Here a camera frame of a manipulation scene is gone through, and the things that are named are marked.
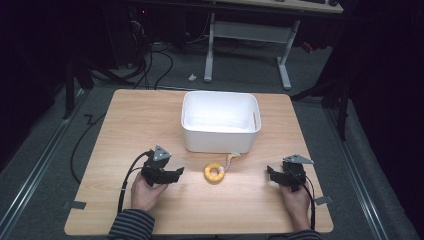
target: white container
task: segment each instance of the white container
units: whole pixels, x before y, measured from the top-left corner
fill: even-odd
[[[191,152],[247,153],[261,129],[261,117],[251,94],[192,91],[184,97],[181,125]]]

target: wooden tabletop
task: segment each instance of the wooden tabletop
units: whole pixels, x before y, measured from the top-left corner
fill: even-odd
[[[253,94],[259,104],[262,128],[251,151],[232,161],[219,184],[209,183],[203,169],[211,162],[225,164],[225,154],[192,153],[184,148],[181,109],[183,91],[118,90],[99,133],[76,201],[65,225],[69,235],[105,235],[117,213],[118,198],[128,168],[141,153],[157,144],[172,154],[165,170],[185,167],[178,183],[170,184],[151,211],[153,234],[250,234],[292,232],[278,185],[266,166],[281,171],[283,157],[310,158],[292,103],[283,94]],[[140,159],[142,166],[147,158]],[[313,165],[304,165],[322,196]],[[128,181],[124,208],[130,204]],[[316,208],[316,229],[330,232],[327,206]]]
[[[272,8],[284,8],[300,11],[320,12],[320,13],[342,13],[343,8],[340,4],[336,6],[330,6],[329,0],[326,0],[324,4],[313,3],[301,0],[285,0],[279,2],[276,0],[216,0],[216,2],[224,3],[235,3],[235,4],[248,4],[261,7],[272,7]]]

